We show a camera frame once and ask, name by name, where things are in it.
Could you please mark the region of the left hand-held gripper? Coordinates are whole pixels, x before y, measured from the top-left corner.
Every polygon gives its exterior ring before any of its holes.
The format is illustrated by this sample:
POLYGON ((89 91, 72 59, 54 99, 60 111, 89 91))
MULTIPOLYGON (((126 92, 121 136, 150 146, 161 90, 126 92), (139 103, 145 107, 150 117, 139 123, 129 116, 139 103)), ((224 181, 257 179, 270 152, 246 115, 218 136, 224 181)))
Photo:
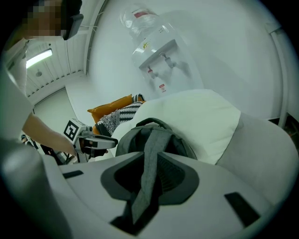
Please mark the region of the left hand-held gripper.
POLYGON ((110 149, 118 144, 118 140, 103 136, 93 135, 93 129, 75 118, 71 118, 64 130, 64 136, 73 144, 78 161, 89 161, 91 156, 84 152, 84 148, 110 149))

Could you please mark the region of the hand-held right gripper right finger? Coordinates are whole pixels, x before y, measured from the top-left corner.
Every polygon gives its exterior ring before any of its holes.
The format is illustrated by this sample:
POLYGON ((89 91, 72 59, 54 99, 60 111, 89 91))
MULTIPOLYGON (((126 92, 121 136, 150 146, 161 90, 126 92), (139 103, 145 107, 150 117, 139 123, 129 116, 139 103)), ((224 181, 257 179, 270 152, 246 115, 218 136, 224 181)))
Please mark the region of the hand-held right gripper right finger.
POLYGON ((144 229, 144 239, 250 239, 270 222, 280 206, 279 197, 260 192, 223 167, 169 153, 160 155, 194 169, 199 185, 183 204, 160 206, 144 229), (225 198, 234 192, 260 215, 248 227, 225 198))

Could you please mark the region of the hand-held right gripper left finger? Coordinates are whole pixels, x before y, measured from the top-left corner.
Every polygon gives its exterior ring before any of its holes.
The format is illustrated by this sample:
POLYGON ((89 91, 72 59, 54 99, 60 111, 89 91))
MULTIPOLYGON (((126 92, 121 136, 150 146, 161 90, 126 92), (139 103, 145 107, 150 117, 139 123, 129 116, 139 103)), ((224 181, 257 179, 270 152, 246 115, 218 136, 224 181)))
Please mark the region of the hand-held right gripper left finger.
POLYGON ((58 166, 49 155, 43 156, 46 176, 67 221, 70 239, 137 239, 110 224, 123 214, 126 202, 111 198, 100 179, 107 168, 140 155, 135 152, 63 166, 58 166))

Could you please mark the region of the dark grey backpack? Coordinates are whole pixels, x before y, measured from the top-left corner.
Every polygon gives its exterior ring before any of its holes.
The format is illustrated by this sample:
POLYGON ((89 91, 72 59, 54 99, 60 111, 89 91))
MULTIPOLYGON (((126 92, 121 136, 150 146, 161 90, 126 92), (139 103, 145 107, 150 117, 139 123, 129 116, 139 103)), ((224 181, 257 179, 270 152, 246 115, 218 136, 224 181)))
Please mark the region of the dark grey backpack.
POLYGON ((146 225, 160 205, 186 201, 196 190, 199 177, 192 168, 159 155, 166 152, 197 159, 192 148, 159 119, 145 119, 121 138, 115 155, 132 152, 143 156, 116 172, 116 181, 131 192, 131 198, 114 224, 137 228, 146 225))

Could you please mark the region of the white round beanbag chair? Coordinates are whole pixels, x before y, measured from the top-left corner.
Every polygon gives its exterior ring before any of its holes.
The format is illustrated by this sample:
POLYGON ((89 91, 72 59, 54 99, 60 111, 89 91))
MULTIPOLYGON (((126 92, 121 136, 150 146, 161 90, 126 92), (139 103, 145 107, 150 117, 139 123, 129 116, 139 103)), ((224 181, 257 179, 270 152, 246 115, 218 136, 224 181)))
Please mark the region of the white round beanbag chair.
POLYGON ((268 120, 241 112, 212 90, 146 101, 132 120, 117 126, 113 137, 121 139, 147 118, 164 121, 200 161, 227 169, 271 204, 285 200, 295 184, 299 155, 290 136, 268 120))

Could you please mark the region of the person's left forearm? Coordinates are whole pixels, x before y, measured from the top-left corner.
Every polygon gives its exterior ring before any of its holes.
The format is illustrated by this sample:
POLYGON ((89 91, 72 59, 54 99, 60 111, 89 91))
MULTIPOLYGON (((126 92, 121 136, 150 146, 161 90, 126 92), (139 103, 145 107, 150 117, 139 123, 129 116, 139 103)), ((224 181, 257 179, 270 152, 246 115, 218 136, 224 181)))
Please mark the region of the person's left forearm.
POLYGON ((77 155, 73 144, 65 136, 50 129, 33 113, 28 116, 22 130, 41 145, 73 156, 77 155))

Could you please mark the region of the black white patterned fringe pillow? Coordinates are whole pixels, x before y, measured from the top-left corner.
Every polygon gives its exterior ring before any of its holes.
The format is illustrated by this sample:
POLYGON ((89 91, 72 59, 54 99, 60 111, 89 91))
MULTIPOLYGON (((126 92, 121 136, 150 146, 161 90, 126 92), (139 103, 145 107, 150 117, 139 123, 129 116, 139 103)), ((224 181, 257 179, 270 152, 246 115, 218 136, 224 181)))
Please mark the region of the black white patterned fringe pillow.
POLYGON ((93 133, 111 137, 121 123, 120 110, 104 115, 93 127, 93 133))

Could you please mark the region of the long orange throw pillow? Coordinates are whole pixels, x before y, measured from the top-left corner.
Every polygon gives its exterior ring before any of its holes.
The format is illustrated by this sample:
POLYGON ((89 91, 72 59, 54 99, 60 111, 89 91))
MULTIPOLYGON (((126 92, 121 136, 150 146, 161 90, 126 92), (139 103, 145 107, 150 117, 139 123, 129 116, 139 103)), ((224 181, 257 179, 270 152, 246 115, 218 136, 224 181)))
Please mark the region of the long orange throw pillow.
POLYGON ((122 109, 132 103, 132 95, 122 97, 111 103, 100 105, 93 109, 88 109, 87 111, 92 115, 95 123, 97 123, 103 116, 109 115, 110 113, 122 109))

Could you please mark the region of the ceiling strip light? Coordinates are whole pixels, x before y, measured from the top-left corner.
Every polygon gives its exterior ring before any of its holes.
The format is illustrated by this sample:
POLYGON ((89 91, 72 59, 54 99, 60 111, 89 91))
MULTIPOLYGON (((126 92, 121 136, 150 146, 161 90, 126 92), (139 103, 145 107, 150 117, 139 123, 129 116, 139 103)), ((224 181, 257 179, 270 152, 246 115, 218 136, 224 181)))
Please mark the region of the ceiling strip light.
POLYGON ((42 52, 40 52, 39 54, 33 56, 32 58, 28 59, 26 61, 26 68, 30 68, 31 66, 35 65, 36 63, 48 58, 52 56, 52 49, 49 48, 47 50, 44 50, 42 52))

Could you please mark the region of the clear water bottle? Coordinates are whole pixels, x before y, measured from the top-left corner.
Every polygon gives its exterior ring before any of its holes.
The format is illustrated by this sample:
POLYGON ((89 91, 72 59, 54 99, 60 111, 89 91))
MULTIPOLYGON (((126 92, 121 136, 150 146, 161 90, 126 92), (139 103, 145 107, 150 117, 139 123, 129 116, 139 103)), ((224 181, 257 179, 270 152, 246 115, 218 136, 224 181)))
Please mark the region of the clear water bottle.
POLYGON ((162 22, 159 15, 142 3, 126 6, 121 11, 119 18, 137 44, 146 39, 162 22))

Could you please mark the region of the white wall pipe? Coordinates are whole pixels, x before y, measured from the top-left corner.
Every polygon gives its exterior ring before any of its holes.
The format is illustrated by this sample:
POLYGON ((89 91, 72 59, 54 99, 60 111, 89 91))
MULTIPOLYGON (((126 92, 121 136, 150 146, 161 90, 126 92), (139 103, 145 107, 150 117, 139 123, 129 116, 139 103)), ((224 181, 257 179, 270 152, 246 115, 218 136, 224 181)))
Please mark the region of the white wall pipe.
POLYGON ((271 35, 274 45, 277 50, 280 67, 281 67, 281 78, 282 78, 282 104, 281 104, 281 112, 279 117, 278 126, 280 128, 285 127, 285 123, 287 120, 287 108, 288 108, 288 75, 287 75, 287 67, 285 56, 283 53, 282 46, 278 40, 277 31, 281 29, 281 25, 278 23, 266 23, 265 24, 266 31, 271 35))

